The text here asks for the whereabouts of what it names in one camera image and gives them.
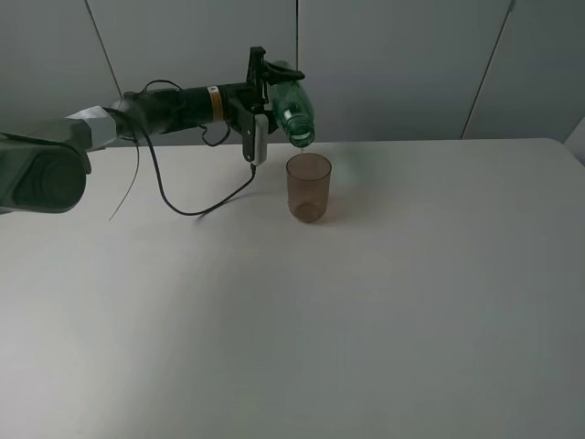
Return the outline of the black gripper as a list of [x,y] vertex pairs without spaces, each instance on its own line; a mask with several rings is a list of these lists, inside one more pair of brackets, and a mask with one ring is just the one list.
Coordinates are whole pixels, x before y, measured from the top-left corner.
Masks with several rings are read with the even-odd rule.
[[265,114],[269,119],[269,135],[275,131],[275,119],[267,97],[267,84],[276,85],[305,79],[305,75],[299,70],[264,61],[265,54],[263,47],[252,47],[246,80],[230,84],[227,91],[229,126],[240,134],[242,154],[249,163],[254,158],[254,116]]

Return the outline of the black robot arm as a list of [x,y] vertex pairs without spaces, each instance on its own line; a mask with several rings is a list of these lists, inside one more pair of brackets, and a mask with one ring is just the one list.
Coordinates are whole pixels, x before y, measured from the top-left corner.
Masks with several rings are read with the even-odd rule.
[[112,107],[94,106],[24,133],[1,134],[1,211],[59,214],[81,200],[91,172],[89,154],[117,140],[152,141],[153,136],[207,129],[225,123],[242,139],[252,168],[265,159],[267,136],[284,123],[279,85],[293,85],[304,74],[283,61],[267,61],[262,47],[250,50],[243,82],[184,89],[164,80],[126,92]]

